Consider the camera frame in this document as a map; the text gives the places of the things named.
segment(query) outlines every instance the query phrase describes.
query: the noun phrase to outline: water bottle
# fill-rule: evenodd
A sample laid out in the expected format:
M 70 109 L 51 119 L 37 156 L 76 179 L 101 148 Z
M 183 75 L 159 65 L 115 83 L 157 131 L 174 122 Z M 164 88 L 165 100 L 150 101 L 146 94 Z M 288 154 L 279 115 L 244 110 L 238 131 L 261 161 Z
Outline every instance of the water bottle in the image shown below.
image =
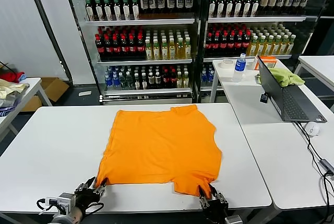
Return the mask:
M 242 75 L 246 67 L 246 54 L 240 54 L 240 57 L 236 60 L 234 74 L 232 77 L 233 82 L 240 82 L 242 80 Z

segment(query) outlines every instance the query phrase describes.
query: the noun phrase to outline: gray floor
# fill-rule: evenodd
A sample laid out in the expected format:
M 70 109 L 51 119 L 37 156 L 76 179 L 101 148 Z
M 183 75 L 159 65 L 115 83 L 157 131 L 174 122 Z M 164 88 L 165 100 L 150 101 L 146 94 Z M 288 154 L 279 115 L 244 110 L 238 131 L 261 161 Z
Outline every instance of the gray floor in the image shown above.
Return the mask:
M 307 84 L 318 88 L 317 84 Z M 82 91 L 92 91 L 92 95 L 79 97 L 79 92 Z M 70 88 L 55 104 L 57 106 L 62 105 L 99 105 L 98 102 L 98 90 L 95 86 L 84 86 Z M 208 102 L 208 95 L 203 96 L 202 103 Z M 226 97 L 223 95 L 223 92 L 217 93 L 216 102 L 227 102 Z M 333 101 L 328 101 L 327 106 L 331 106 Z M 32 116 L 31 113 L 19 114 L 13 121 L 14 127 L 17 130 L 20 130 L 25 123 Z M 12 133 L 8 134 L 2 142 L 0 142 L 0 156 L 6 150 L 6 148 L 13 141 L 14 135 Z M 293 224 L 314 224 L 322 219 L 325 214 L 325 209 L 308 209 L 308 210 L 295 210 L 295 211 L 286 211 L 279 214 L 275 219 L 269 222 L 269 224 L 282 224 L 282 223 L 293 223 Z M 52 216 L 51 215 L 29 215 L 32 219 L 38 221 L 39 223 L 48 223 Z M 186 212 L 186 213 L 163 213 L 163 214 L 113 214 L 113 215 L 93 215 L 85 219 L 83 224 L 132 224 L 132 223 L 175 223 L 175 224 L 184 224 L 184 223 L 208 223 L 203 217 L 201 212 Z M 0 224 L 9 224 L 8 221 L 0 218 Z

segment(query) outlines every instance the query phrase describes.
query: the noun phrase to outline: white table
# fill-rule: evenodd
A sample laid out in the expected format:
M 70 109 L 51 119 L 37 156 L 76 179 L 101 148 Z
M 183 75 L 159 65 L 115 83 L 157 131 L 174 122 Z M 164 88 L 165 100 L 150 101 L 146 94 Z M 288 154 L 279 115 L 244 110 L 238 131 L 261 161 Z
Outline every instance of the white table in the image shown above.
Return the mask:
M 14 128 L 11 122 L 36 93 L 41 99 L 43 105 L 52 107 L 50 100 L 46 96 L 41 86 L 41 82 L 41 78 L 27 78 L 20 82 L 21 84 L 28 83 L 29 87 L 24 92 L 22 92 L 22 95 L 20 95 L 21 102 L 16 106 L 16 108 L 7 116 L 0 117 L 0 141 L 6 136 L 9 130 L 11 130 L 15 135 L 18 134 L 18 131 Z
M 299 56 L 298 60 L 300 62 L 295 74 L 299 75 L 303 70 L 306 70 L 334 92 L 334 55 Z M 331 111 L 334 112 L 334 105 L 331 107 Z
M 39 213 L 38 199 L 72 193 L 95 176 L 118 110 L 164 111 L 174 106 L 184 104 L 38 109 L 0 157 L 0 171 L 7 178 L 0 180 L 0 212 Z M 197 106 L 217 128 L 214 139 L 223 152 L 212 185 L 232 209 L 269 206 L 271 198 L 231 105 Z M 100 213 L 200 209 L 198 197 L 174 192 L 173 183 L 107 186 L 102 201 Z
M 267 223 L 282 210 L 325 206 L 324 186 L 312 165 L 306 139 L 293 123 L 282 121 L 270 100 L 260 102 L 264 90 L 256 84 L 258 71 L 246 70 L 243 80 L 235 83 L 231 81 L 234 70 L 220 68 L 220 62 L 213 61 L 216 80 L 233 107 L 273 201 L 250 223 Z M 280 61 L 276 67 L 286 68 Z M 334 164 L 334 114 L 305 85 L 300 88 L 328 120 L 320 125 L 320 135 L 312 143 L 320 156 Z M 334 204 L 332 195 L 330 203 Z

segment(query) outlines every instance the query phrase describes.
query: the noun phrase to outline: shelf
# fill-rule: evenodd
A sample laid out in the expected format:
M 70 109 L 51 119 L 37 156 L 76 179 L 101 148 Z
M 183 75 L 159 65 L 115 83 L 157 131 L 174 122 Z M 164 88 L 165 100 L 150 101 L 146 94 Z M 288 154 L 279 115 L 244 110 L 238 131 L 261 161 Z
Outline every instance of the shelf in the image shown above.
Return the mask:
M 229 17 L 229 18 L 209 18 L 208 23 L 235 23 L 235 22 L 301 22 L 306 16 L 275 16 L 275 17 Z
M 195 19 L 138 19 L 138 20 L 110 20 L 86 21 L 87 26 L 142 26 L 142 25 L 180 25 L 193 24 Z
M 274 57 L 276 57 L 279 60 L 286 60 L 289 59 L 291 57 L 291 54 L 289 55 L 275 55 Z M 234 58 L 239 58 L 239 57 L 213 57 L 213 58 L 204 58 L 203 62 L 212 62 L 214 60 L 223 60 L 224 58 L 230 58 L 230 59 L 234 59 Z M 255 58 L 255 56 L 247 56 L 246 58 Z
M 191 93 L 191 88 L 170 88 L 170 89 L 147 89 L 147 90 L 110 90 L 105 91 L 104 96 L 138 96 L 138 95 L 180 95 Z
M 108 61 L 97 62 L 101 66 L 131 66 L 131 65 L 162 65 L 162 64 L 186 64 L 193 60 L 159 60 L 159 61 Z

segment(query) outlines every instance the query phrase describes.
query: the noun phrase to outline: power cord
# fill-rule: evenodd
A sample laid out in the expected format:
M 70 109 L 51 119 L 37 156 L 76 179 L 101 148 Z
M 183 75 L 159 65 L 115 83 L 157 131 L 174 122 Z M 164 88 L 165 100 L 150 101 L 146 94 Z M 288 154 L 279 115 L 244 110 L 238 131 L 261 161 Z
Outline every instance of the power cord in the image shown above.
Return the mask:
M 297 122 L 295 121 L 295 124 L 297 125 L 297 127 L 300 129 L 300 131 L 303 133 L 303 135 L 306 137 L 306 140 L 308 142 L 307 144 L 307 150 L 309 151 L 309 153 L 312 155 L 312 163 L 314 163 L 319 171 L 319 173 L 321 174 L 321 177 L 323 179 L 323 183 L 324 183 L 324 188 L 325 188 L 325 192 L 326 192 L 326 214 L 325 214 L 325 217 L 324 219 L 321 221 L 320 224 L 323 224 L 323 223 L 331 223 L 334 219 L 334 215 L 332 216 L 331 220 L 328 221 L 327 218 L 329 216 L 329 193 L 328 193 L 328 189 L 327 189 L 327 184 L 326 184 L 326 181 L 329 182 L 333 192 L 334 192 L 334 187 L 332 185 L 332 183 L 326 178 L 327 176 L 330 176 L 330 175 L 333 175 L 330 171 L 327 171 L 325 174 L 323 174 L 320 170 L 320 167 L 319 165 L 317 164 L 316 160 L 315 160 L 315 157 L 314 157 L 314 154 L 313 152 L 315 153 L 315 155 L 317 156 L 317 158 L 320 160 L 322 160 L 322 157 L 318 154 L 318 152 L 315 150 L 314 146 L 312 145 L 311 143 L 311 139 L 308 135 L 308 133 L 306 132 L 306 130 L 303 128 L 302 124 L 300 122 Z

